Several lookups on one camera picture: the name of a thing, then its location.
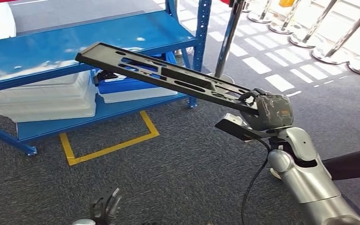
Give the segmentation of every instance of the shelf board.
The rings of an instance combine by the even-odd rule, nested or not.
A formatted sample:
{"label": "shelf board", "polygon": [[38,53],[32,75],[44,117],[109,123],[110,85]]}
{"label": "shelf board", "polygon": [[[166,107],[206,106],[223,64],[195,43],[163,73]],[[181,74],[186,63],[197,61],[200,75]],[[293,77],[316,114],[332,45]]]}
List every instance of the shelf board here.
{"label": "shelf board", "polygon": [[198,39],[165,11],[2,39],[0,90],[89,69],[74,58],[95,42],[153,55]]}
{"label": "shelf board", "polygon": [[179,93],[172,96],[106,104],[103,98],[97,94],[96,115],[94,117],[17,123],[17,135],[20,142],[26,143],[46,136],[67,132],[80,126],[94,124],[102,120],[139,112],[157,105],[167,104],[186,97],[188,96]]}

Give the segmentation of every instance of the white floor marking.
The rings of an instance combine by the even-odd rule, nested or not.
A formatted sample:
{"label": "white floor marking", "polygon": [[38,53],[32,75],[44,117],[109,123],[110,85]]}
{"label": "white floor marking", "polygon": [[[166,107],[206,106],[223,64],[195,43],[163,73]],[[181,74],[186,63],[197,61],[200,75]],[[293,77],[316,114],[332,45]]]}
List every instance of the white floor marking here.
{"label": "white floor marking", "polygon": [[307,59],[307,60],[311,59],[311,56],[310,56],[311,50],[307,50],[305,48],[300,48],[300,47],[296,47],[296,46],[290,46],[289,50],[298,54],[299,56],[303,57],[304,59]]}
{"label": "white floor marking", "polygon": [[270,32],[267,34],[268,37],[270,37],[271,39],[273,39],[274,41],[280,43],[281,45],[286,45],[288,44],[288,36],[287,35],[282,35],[282,34],[277,34],[274,32]]}
{"label": "white floor marking", "polygon": [[263,51],[265,48],[263,48],[263,46],[259,45],[258,43],[256,43],[255,41],[253,41],[250,38],[246,38],[244,39],[248,44],[250,44],[251,46],[255,47],[257,50],[259,51]]}
{"label": "white floor marking", "polygon": [[190,31],[196,31],[196,25],[198,24],[198,20],[193,19],[193,20],[182,21],[181,24],[183,24],[183,26],[185,26]]}
{"label": "white floor marking", "polygon": [[199,4],[193,0],[185,0],[188,4],[190,4],[192,7],[198,7]]}
{"label": "white floor marking", "polygon": [[304,66],[301,66],[300,69],[304,70],[305,72],[307,72],[308,74],[310,74],[312,77],[314,77],[317,80],[322,80],[322,79],[325,79],[328,77],[323,72],[321,72],[317,68],[313,67],[313,65],[304,65]]}
{"label": "white floor marking", "polygon": [[334,65],[329,65],[326,63],[321,63],[321,62],[315,62],[314,64],[316,64],[317,66],[319,66],[321,69],[325,70],[326,72],[330,73],[331,75],[339,75],[342,73],[342,71]]}
{"label": "white floor marking", "polygon": [[238,29],[240,29],[241,31],[245,32],[245,34],[248,35],[257,34],[257,31],[248,25],[238,26]]}
{"label": "white floor marking", "polygon": [[183,11],[177,12],[177,16],[178,16],[179,20],[189,20],[189,19],[196,18],[196,15],[194,15],[192,12],[190,12],[188,10],[183,10]]}
{"label": "white floor marking", "polygon": [[286,90],[294,88],[294,86],[281,77],[278,74],[267,76],[265,78],[268,82],[270,82],[274,87],[276,87],[280,92],[284,92]]}
{"label": "white floor marking", "polygon": [[36,2],[41,2],[41,1],[47,1],[47,0],[20,2],[20,3],[11,4],[11,6],[23,5],[23,4],[29,4],[29,3],[36,3]]}
{"label": "white floor marking", "polygon": [[216,41],[223,41],[224,35],[220,34],[218,31],[210,32],[208,33],[212,38],[214,38]]}
{"label": "white floor marking", "polygon": [[306,75],[302,74],[300,71],[296,70],[296,69],[291,69],[291,72],[293,74],[295,74],[296,76],[298,76],[300,79],[304,80],[307,83],[312,83],[314,82],[313,80],[311,80],[310,78],[308,78]]}
{"label": "white floor marking", "polygon": [[224,20],[220,19],[219,17],[217,17],[215,15],[210,16],[210,18],[212,20],[214,20],[215,22],[217,22],[219,25],[226,25],[227,24]]}
{"label": "white floor marking", "polygon": [[268,68],[266,65],[262,64],[255,57],[246,58],[242,61],[244,63],[246,63],[250,68],[252,68],[254,71],[256,71],[258,74],[264,74],[264,73],[271,71],[270,68]]}
{"label": "white floor marking", "polygon": [[270,52],[266,53],[266,55],[283,67],[289,66],[289,64],[287,64],[285,61]]}
{"label": "white floor marking", "polygon": [[228,21],[230,19],[230,13],[228,12],[220,13],[219,16],[223,18],[225,21]]}
{"label": "white floor marking", "polygon": [[248,53],[243,50],[241,47],[239,47],[237,44],[235,43],[232,43],[231,46],[230,46],[230,52],[232,54],[234,54],[235,56],[244,56],[244,55],[247,55]]}
{"label": "white floor marking", "polygon": [[290,52],[289,50],[287,50],[285,48],[275,50],[275,52],[277,54],[279,54],[280,56],[282,56],[284,59],[288,60],[289,62],[291,62],[293,64],[296,64],[296,63],[299,63],[299,62],[303,61],[302,59],[300,59],[295,54],[293,54],[292,52]]}
{"label": "white floor marking", "polygon": [[300,94],[300,93],[301,93],[301,91],[298,90],[297,92],[292,93],[292,94],[288,94],[288,95],[286,95],[286,96],[288,96],[288,97],[290,97],[290,96],[295,96],[295,95]]}
{"label": "white floor marking", "polygon": [[250,24],[252,27],[254,27],[256,30],[260,31],[260,32],[264,32],[264,31],[268,31],[267,25],[266,24],[261,24],[261,23],[256,23],[253,22]]}
{"label": "white floor marking", "polygon": [[243,37],[243,34],[237,30],[235,31],[235,35],[238,37]]}
{"label": "white floor marking", "polygon": [[253,38],[255,40],[257,40],[258,42],[262,43],[263,45],[267,46],[268,48],[274,48],[274,47],[278,46],[277,43],[271,41],[271,39],[269,39],[268,37],[266,37],[264,35],[254,36]]}

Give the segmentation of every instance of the robotic hand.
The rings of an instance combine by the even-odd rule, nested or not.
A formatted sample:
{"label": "robotic hand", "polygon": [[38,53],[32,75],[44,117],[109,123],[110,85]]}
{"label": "robotic hand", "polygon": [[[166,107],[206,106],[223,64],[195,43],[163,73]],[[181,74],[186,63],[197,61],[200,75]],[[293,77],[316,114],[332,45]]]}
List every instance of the robotic hand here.
{"label": "robotic hand", "polygon": [[360,217],[332,182],[307,132],[292,126],[288,97],[262,89],[249,90],[103,43],[81,51],[75,60],[239,110],[246,123],[228,113],[216,127],[243,141],[269,139],[268,162],[300,203],[309,222],[360,225]]}

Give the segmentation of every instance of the gray carpet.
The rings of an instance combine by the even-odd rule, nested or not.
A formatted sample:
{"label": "gray carpet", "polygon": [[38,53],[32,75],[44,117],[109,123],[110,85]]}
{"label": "gray carpet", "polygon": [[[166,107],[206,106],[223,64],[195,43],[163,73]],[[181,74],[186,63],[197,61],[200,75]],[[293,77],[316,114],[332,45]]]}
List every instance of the gray carpet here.
{"label": "gray carpet", "polygon": [[[188,1],[181,4],[195,13]],[[12,9],[17,24],[24,26],[21,32],[59,25],[37,27],[19,23],[21,10]],[[77,21],[66,22],[79,22],[82,16],[85,15],[77,15]],[[223,34],[224,25],[214,21],[210,25],[210,31]],[[248,55],[235,57],[231,53],[225,73],[241,86],[273,92],[280,91],[265,77],[281,75],[294,86],[284,94],[301,91],[291,97],[295,125],[310,133],[322,158],[360,150],[360,76],[348,71],[330,75],[317,67],[328,78],[305,83],[289,70],[314,60],[288,62],[290,65],[283,67],[264,53],[284,45],[257,51],[243,40],[266,33],[269,32],[243,33],[244,37],[236,37],[234,43]],[[208,36],[204,72],[214,69],[219,48],[220,43]],[[272,71],[256,73],[242,62],[250,56]],[[185,101],[148,110],[160,136],[74,166],[68,166],[58,137],[35,143],[39,152],[35,157],[25,157],[0,142],[0,224],[70,224],[87,215],[89,200],[107,185],[116,185],[124,193],[118,224],[204,224],[207,221],[239,224],[242,195],[264,160],[265,149],[256,142],[244,144],[214,128],[221,116],[238,114],[236,111],[205,101],[198,104],[192,110],[187,109]],[[0,128],[15,133],[14,124],[1,116]],[[147,132],[140,115],[134,114],[71,132],[68,137],[75,155],[80,156]],[[360,179],[336,184],[354,208],[360,210]],[[247,224],[306,222],[285,187],[267,170],[253,187],[246,215]]]}

